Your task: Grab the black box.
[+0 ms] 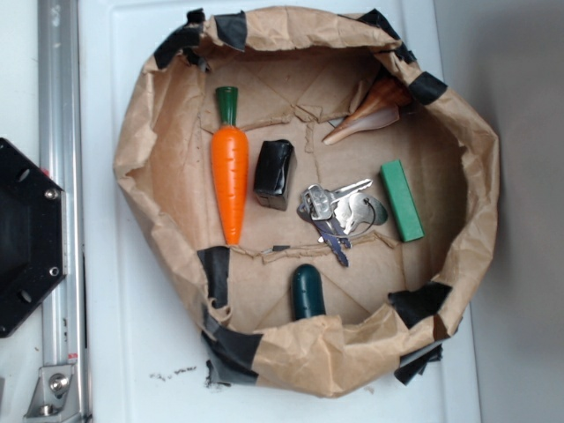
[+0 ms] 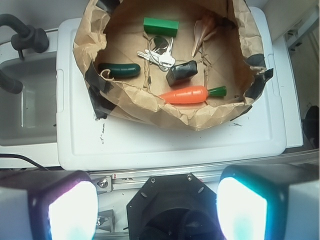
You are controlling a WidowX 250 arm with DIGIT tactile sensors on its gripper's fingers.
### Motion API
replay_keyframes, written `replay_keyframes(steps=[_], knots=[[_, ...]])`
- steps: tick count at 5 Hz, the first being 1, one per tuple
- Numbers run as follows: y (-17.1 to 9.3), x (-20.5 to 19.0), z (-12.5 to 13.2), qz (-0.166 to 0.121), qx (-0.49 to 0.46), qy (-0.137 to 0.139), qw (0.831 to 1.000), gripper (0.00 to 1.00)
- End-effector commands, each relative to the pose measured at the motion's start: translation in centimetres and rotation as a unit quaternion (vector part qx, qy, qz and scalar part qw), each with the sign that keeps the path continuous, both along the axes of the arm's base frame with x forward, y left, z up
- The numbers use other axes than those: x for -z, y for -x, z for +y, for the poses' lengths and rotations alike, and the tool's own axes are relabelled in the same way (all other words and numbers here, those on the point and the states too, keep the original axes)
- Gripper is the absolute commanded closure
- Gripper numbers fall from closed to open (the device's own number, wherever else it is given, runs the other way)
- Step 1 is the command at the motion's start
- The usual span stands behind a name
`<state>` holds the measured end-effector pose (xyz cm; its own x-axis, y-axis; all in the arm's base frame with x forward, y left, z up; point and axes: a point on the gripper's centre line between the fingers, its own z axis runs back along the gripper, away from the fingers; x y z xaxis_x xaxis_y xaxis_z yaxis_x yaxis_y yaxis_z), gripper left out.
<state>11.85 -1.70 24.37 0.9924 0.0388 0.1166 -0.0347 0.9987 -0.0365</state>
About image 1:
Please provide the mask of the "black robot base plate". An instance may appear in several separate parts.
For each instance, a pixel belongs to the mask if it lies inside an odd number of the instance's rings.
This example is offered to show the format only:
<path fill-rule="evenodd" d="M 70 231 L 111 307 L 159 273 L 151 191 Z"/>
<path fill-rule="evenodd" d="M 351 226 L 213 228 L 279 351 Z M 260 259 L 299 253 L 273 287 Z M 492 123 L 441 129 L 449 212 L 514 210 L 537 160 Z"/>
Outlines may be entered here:
<path fill-rule="evenodd" d="M 65 276 L 64 191 L 1 140 L 1 337 L 11 336 Z"/>

